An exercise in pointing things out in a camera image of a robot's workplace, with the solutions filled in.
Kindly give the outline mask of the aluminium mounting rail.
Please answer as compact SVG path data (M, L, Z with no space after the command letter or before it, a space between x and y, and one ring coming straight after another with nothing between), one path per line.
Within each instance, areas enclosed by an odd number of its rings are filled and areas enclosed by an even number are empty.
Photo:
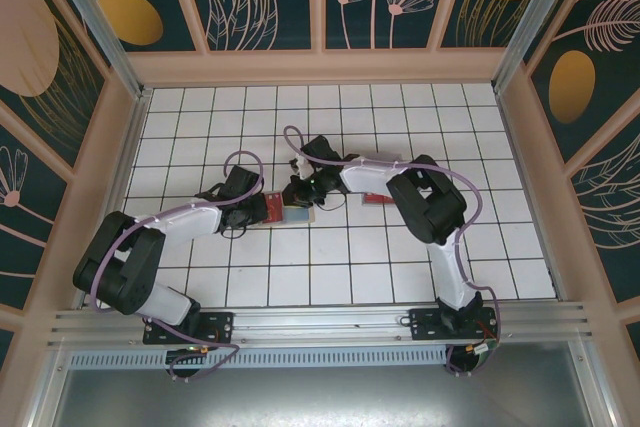
M407 345L411 334L400 324L409 305L238 308L231 341L255 347L344 347ZM573 341L592 336L586 312L577 302L503 302L501 341ZM142 344L141 318L119 313L72 310L56 314L47 345L51 348L106 349Z

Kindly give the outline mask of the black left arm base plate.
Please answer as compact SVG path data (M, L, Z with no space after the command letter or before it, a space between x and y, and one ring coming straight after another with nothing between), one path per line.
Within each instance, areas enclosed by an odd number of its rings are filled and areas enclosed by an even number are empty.
M200 312L188 314L182 323L169 329L155 322L145 322L144 345L179 345L210 343L229 344L234 327L231 312Z

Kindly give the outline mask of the aluminium frame post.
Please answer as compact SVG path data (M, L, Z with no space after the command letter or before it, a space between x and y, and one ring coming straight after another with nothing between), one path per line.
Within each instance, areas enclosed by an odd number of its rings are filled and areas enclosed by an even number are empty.
M144 84L138 78L124 48L121 45L121 42L109 25L109 22L99 7L97 0L72 1L86 20L89 30L94 34L102 52L109 59L111 66L118 74L126 90L136 100L148 97L152 91L146 89Z
M499 98L508 87L524 54L531 46L536 34L557 0L531 0L511 37L505 53L494 73L491 85Z

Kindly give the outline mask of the tan card holder blue pocket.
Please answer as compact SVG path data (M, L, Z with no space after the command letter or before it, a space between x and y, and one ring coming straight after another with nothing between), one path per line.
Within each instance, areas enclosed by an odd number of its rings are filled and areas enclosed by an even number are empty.
M283 227L298 224L311 224L314 221L314 210L312 208L290 208L284 206L284 220L279 223L265 224L266 227Z

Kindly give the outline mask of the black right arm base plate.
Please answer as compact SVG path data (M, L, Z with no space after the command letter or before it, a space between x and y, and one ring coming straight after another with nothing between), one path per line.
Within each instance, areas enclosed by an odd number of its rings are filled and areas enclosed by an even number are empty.
M408 322L413 340L480 342L494 338L498 322L491 307L482 307L463 320L443 318L438 308L416 308L408 311Z

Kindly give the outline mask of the grey metal sheet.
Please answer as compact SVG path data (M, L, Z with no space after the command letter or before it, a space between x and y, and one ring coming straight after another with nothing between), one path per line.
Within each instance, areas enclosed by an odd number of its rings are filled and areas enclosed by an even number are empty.
M569 350L509 345L477 375L442 367L75 371L54 427L596 427Z

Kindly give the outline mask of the red card with gold chip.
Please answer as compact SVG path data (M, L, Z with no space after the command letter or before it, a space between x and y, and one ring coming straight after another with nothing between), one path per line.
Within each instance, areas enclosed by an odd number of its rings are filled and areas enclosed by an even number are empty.
M267 217L264 220L265 224L279 223L284 220L284 204L282 195L280 192L269 192L264 194Z

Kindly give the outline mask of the aluminium table side rail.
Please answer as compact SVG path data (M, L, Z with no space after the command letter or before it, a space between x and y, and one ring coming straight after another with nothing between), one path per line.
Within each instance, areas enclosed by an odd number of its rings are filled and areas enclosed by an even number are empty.
M81 198L78 211L87 214L78 238L83 241L75 270L89 268L93 276L102 258L89 253L91 242L104 219L124 209L125 192L134 158L151 103L152 91L145 89L137 98L108 94L91 122L89 144L81 152L78 181Z
M545 260L562 300L568 298L561 267L558 221L554 218L556 188L560 184L557 148L552 145L541 105L527 84L512 84L497 96L523 177L527 201L533 210L536 232Z

